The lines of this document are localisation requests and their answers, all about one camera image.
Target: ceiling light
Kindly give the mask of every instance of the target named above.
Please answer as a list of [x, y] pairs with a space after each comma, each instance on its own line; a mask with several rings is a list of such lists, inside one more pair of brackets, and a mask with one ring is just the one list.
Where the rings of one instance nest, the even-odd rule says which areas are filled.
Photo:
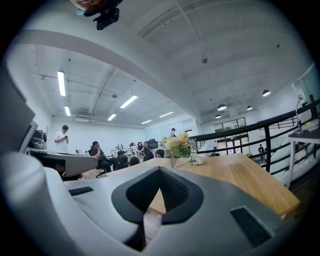
[[149, 122], [151, 122], [151, 121], [152, 121], [152, 120], [148, 120], [148, 121], [142, 122], [141, 124], [144, 125], [144, 124], [149, 123]]
[[65, 73], [62, 71], [58, 71], [58, 83], [61, 96], [66, 96], [65, 91]]
[[218, 106], [218, 111], [225, 110], [226, 108], [227, 108], [227, 106], [226, 106], [226, 105], [224, 105], [224, 104], [220, 104], [220, 105]]
[[68, 106], [64, 106], [64, 110], [65, 110], [66, 115], [67, 115], [68, 117], [70, 117], [71, 114], [70, 114], [69, 107], [68, 107]]
[[263, 93], [262, 93], [262, 96], [263, 97], [266, 97], [270, 94], [271, 92], [269, 90], [264, 90]]
[[172, 114], [172, 113], [173, 113], [173, 112], [169, 112], [169, 113], [166, 113], [166, 114], [160, 115], [159, 117], [160, 117], [160, 118], [162, 118], [162, 117], [167, 116], [167, 115], [170, 115], [170, 114]]
[[116, 114], [112, 114], [112, 115], [109, 117], [108, 121], [111, 121], [112, 119], [114, 119], [115, 116], [116, 116]]
[[138, 96], [133, 95], [130, 99], [128, 99], [125, 103], [123, 103], [123, 105], [120, 108], [124, 109], [126, 106], [128, 106], [131, 102], [133, 102], [137, 98]]

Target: flower bouquet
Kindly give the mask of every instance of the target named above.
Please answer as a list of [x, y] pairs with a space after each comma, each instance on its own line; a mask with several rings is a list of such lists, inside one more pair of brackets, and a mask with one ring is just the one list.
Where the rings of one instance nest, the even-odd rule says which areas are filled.
[[193, 166], [199, 166], [203, 164], [203, 160], [201, 158], [201, 156], [199, 156], [196, 153], [191, 153], [190, 154], [190, 159], [189, 159], [190, 164], [192, 164]]
[[162, 139], [164, 147], [170, 152], [171, 167], [174, 168], [178, 158], [186, 158], [189, 156], [189, 136], [187, 133], [181, 134], [179, 137], [164, 137]]

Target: standing man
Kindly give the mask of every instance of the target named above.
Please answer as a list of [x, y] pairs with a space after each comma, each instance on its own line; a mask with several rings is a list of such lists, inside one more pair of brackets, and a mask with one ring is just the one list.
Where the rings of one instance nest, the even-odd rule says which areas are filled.
[[176, 135], [175, 135], [175, 131], [176, 131], [176, 129], [175, 128], [172, 128], [171, 129], [171, 137], [176, 137]]
[[[258, 149], [258, 152], [259, 152], [259, 154], [265, 152], [264, 147], [262, 146], [262, 144], [260, 144], [260, 147], [259, 147], [259, 149]], [[264, 161], [265, 161], [265, 155], [262, 155], [262, 156], [261, 156], [261, 162], [264, 162]]]
[[106, 170], [107, 173], [111, 172], [112, 165], [114, 171], [117, 169], [117, 158], [108, 158], [100, 148], [98, 141], [92, 142], [90, 155], [98, 159], [98, 165], [96, 167], [97, 169]]
[[55, 134], [54, 143], [56, 143], [58, 153], [68, 153], [69, 139], [68, 135], [66, 134], [68, 130], [69, 127], [64, 125], [62, 130]]

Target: white ceiling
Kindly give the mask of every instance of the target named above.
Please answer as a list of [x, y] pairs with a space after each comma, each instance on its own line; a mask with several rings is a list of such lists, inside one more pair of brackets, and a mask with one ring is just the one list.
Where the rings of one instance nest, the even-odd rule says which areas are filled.
[[[117, 41], [118, 38], [126, 38], [125, 33], [128, 38], [133, 38], [130, 33], [134, 32], [135, 37], [138, 35], [144, 43], [156, 48], [161, 57], [176, 69], [176, 80], [167, 80], [176, 104], [168, 99], [170, 93], [165, 97], [158, 92], [168, 91], [167, 88], [150, 82], [147, 85], [112, 67], [108, 61], [97, 60], [98, 56], [93, 58], [60, 48], [25, 44], [31, 73], [44, 86], [55, 115], [64, 115], [63, 106], [69, 105], [72, 114], [103, 117], [105, 120], [116, 113], [118, 116], [114, 123], [141, 125], [149, 119], [158, 122], [158, 116], [163, 113], [183, 114], [184, 110], [179, 106], [188, 98], [185, 92], [190, 92], [202, 122], [211, 122], [218, 114], [219, 104], [228, 106], [222, 118], [230, 116], [228, 110], [234, 115], [245, 113], [249, 105], [254, 110], [258, 109], [284, 85], [293, 82], [312, 62], [291, 25], [272, 5], [262, 0], [124, 0], [118, 6], [119, 22], [99, 34], [93, 31], [92, 23], [88, 27], [90, 30], [86, 31], [88, 28], [82, 22], [89, 24], [91, 18], [77, 17], [74, 6], [66, 1], [61, 3], [65, 6], [56, 8], [61, 16], [53, 12], [43, 14], [42, 21], [47, 17], [50, 19], [47, 24], [40, 22], [39, 28], [49, 27], [55, 17], [62, 23], [67, 15], [81, 24], [77, 29], [83, 38], [90, 33], [86, 40], [105, 35], [110, 49], [110, 37], [113, 35], [113, 44], [119, 44], [116, 45], [119, 53], [129, 56], [132, 54], [129, 51], [131, 46], [133, 55], [130, 57], [134, 57], [130, 61], [138, 63], [145, 60], [144, 71], [148, 65], [151, 66], [147, 61], [155, 56], [153, 62], [159, 65], [152, 64], [149, 74], [156, 80], [165, 77], [166, 72], [168, 77], [172, 76], [161, 67], [164, 62], [156, 58], [152, 49], [143, 52], [138, 48], [138, 40]], [[61, 33], [67, 34], [66, 30], [62, 29]], [[203, 57], [208, 58], [207, 64], [202, 63]], [[117, 63], [114, 59], [109, 60], [109, 63]], [[159, 74], [162, 77], [157, 77], [157, 69], [161, 69]], [[58, 70], [65, 72], [66, 98], [59, 94]], [[183, 84], [179, 84], [177, 78], [182, 78]], [[271, 91], [267, 98], [262, 97], [265, 89]], [[114, 93], [117, 95], [115, 100], [111, 97]], [[127, 108], [120, 109], [121, 104], [133, 94], [139, 98]]]
[[[55, 116], [65, 116], [64, 106], [69, 106], [73, 116], [92, 116], [97, 122], [106, 123], [111, 114], [117, 114], [111, 124], [142, 126], [147, 120], [162, 120], [159, 116], [168, 112], [174, 112], [171, 116], [185, 113], [155, 89], [100, 60], [50, 46], [23, 47], [30, 75], [44, 88]], [[66, 97], [60, 95], [59, 70], [64, 71]], [[121, 109], [132, 95], [138, 99]]]

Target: yellow flower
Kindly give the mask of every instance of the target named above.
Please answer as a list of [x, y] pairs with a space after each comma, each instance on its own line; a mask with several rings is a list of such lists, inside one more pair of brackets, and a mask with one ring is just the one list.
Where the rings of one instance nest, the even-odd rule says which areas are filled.
[[180, 136], [179, 136], [179, 140], [183, 143], [183, 144], [185, 144], [185, 143], [187, 143], [188, 142], [188, 140], [189, 140], [189, 135], [188, 135], [188, 133], [182, 133]]

